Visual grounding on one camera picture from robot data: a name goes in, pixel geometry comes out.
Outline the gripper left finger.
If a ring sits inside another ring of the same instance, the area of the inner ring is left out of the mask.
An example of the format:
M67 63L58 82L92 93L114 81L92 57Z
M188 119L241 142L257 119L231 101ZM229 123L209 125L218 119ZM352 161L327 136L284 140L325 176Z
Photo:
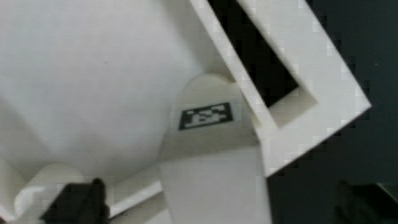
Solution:
M105 190L99 178L90 183L69 183L39 217L44 224L108 224Z

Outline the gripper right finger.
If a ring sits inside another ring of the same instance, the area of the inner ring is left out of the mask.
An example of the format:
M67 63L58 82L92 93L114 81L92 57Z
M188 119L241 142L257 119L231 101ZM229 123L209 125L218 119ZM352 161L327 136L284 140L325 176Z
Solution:
M398 184L339 182L334 224L398 224Z

